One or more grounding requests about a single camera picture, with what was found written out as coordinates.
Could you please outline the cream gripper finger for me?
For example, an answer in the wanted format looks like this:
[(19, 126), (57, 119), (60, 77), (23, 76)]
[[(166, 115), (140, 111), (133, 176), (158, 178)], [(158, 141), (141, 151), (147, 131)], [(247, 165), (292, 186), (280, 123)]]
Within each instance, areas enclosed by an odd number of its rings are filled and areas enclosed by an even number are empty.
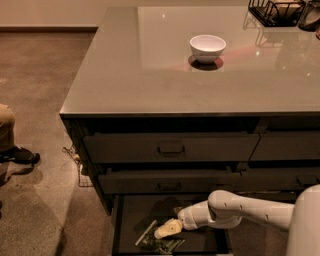
[(183, 224), (179, 219), (169, 219), (154, 232), (156, 239), (162, 239), (168, 236), (178, 234), (182, 231)]

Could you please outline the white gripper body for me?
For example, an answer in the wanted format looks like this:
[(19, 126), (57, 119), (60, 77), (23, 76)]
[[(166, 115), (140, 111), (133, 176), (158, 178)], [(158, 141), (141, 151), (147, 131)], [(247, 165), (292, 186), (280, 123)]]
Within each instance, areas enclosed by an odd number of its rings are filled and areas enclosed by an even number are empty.
[(186, 230), (195, 230), (201, 227), (198, 223), (196, 217), (198, 213), (202, 212), (201, 206), (199, 203), (182, 208), (177, 217), (179, 221), (182, 223), (182, 226)]

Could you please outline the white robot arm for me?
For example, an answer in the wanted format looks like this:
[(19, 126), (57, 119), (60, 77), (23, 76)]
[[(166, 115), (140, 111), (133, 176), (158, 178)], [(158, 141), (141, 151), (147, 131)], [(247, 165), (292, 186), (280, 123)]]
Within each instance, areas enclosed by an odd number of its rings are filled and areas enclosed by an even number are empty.
[(213, 191), (206, 201), (181, 209), (155, 232), (156, 239), (203, 226), (234, 228), (249, 218), (289, 232), (286, 256), (320, 256), (320, 185), (304, 190), (294, 204)]

